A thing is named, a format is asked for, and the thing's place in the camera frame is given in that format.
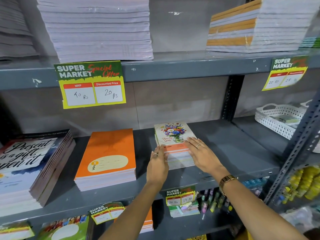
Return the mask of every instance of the floral notebook cover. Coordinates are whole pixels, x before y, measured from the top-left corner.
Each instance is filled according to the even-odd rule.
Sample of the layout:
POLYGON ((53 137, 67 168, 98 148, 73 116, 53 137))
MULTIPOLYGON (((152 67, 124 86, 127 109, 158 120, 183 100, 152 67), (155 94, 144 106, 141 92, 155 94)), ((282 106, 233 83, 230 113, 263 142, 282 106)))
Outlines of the floral notebook cover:
POLYGON ((183 143, 187 137, 195 137, 184 121, 154 125, 155 136, 159 145, 175 145, 183 143))

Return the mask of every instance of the gold wristwatch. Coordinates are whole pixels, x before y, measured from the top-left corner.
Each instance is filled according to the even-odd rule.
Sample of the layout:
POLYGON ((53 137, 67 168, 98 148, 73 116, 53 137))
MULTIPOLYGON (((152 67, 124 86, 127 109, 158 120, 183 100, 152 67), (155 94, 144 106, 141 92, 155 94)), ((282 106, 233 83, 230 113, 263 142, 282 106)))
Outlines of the gold wristwatch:
POLYGON ((221 181, 220 181, 220 183, 219 183, 219 189, 220 189, 220 191, 221 191, 221 193, 222 193, 222 195, 225 197, 226 195, 224 194, 224 192, 223 192, 223 186, 225 185, 225 183, 226 182, 229 182, 229 181, 231 181, 231 180, 234 180, 234 179, 236 179, 233 175, 228 175, 228 176, 226 176, 226 177, 223 177, 222 179, 221 179, 221 181))

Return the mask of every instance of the white plastic basket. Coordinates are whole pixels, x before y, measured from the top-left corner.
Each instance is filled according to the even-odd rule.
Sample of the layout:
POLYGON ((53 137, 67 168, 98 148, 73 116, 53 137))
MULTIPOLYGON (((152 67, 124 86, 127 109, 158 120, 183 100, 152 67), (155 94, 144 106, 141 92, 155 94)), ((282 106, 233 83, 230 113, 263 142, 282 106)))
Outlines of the white plastic basket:
MULTIPOLYGON (((296 129, 270 116, 277 117, 279 115, 289 115, 301 120, 306 113, 306 110, 306 107, 298 108, 288 104, 266 104, 256 109, 254 118, 260 124, 290 140, 296 129)), ((317 144, 313 152, 320 153, 320 143, 317 144)))

